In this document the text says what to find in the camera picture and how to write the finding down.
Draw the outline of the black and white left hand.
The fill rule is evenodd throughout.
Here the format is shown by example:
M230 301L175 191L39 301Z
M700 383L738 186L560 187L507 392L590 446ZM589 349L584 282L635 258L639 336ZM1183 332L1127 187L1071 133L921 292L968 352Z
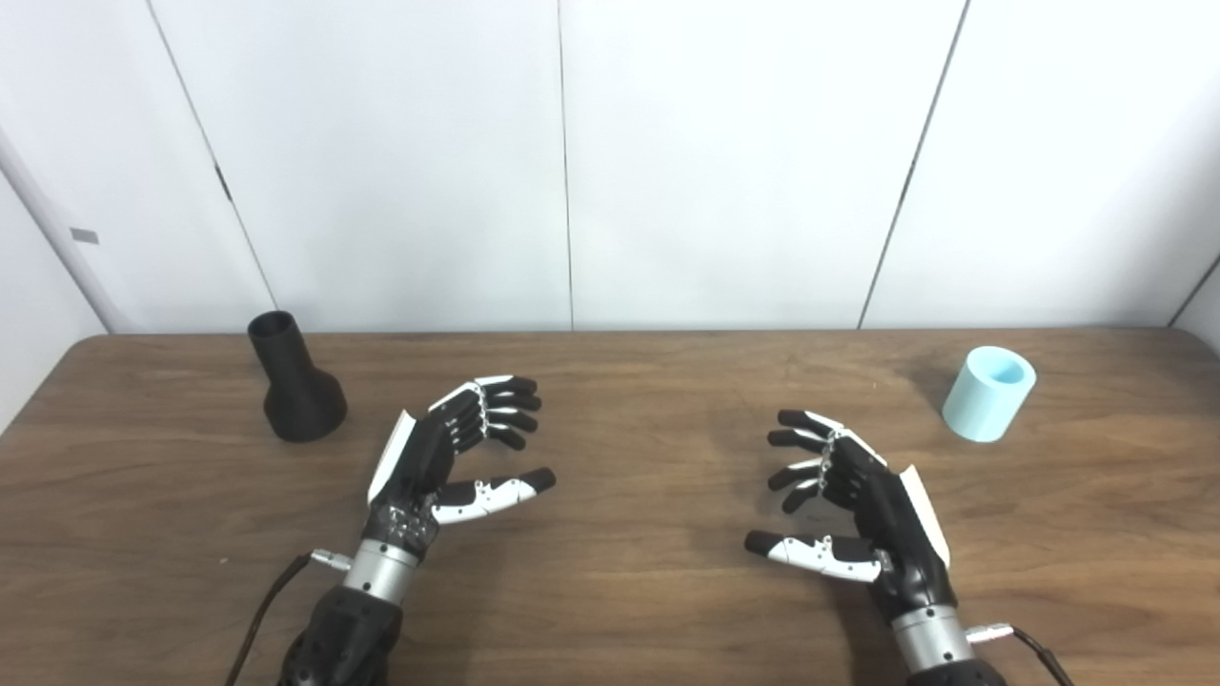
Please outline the black and white left hand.
M403 413L368 486L362 538L423 560L440 527L506 511L558 485L549 468L454 481L461 457L489 439L512 450L536 433L536 378L501 374L470 378L422 416Z

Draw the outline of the black and white right hand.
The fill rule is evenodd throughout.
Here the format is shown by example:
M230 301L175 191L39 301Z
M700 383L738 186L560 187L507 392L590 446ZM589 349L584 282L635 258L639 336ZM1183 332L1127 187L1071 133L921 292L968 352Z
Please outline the black and white right hand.
M819 575L867 585L884 621L933 605L955 608L952 554L914 466L894 472L845 425L810 410L777 413L772 447L795 447L810 459L767 478L784 491L781 509L794 514L824 500L849 513L855 535L781 535L752 530L743 547L754 555Z

